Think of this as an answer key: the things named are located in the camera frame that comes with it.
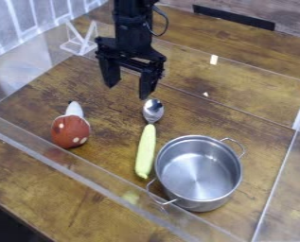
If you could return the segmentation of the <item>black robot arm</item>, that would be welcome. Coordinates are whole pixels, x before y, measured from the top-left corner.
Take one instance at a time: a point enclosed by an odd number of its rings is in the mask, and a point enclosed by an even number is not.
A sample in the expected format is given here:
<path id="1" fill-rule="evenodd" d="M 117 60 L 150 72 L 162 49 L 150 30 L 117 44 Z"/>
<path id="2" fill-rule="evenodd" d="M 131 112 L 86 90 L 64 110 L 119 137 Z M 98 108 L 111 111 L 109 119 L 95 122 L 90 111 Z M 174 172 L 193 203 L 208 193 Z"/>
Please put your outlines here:
<path id="1" fill-rule="evenodd" d="M 105 85 L 111 88 L 121 80 L 121 68 L 141 74 L 139 98 L 145 100 L 162 78 L 166 57 L 153 49 L 151 12 L 167 18 L 154 5 L 159 0 L 114 0 L 113 20 L 115 37 L 97 37 Z"/>

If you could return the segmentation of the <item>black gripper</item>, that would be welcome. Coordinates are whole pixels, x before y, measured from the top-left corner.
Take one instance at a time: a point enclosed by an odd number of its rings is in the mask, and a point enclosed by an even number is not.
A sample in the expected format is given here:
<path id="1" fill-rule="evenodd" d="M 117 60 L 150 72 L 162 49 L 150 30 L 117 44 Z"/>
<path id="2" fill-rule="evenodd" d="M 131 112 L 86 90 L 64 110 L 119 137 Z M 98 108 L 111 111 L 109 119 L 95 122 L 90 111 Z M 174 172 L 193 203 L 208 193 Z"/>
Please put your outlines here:
<path id="1" fill-rule="evenodd" d="M 139 98 L 145 100 L 155 89 L 158 79 L 162 78 L 166 57 L 150 45 L 139 49 L 131 46 L 119 46 L 114 38 L 97 37 L 98 50 L 95 57 L 99 60 L 105 85 L 111 88 L 121 80 L 121 66 L 135 72 L 139 77 Z"/>

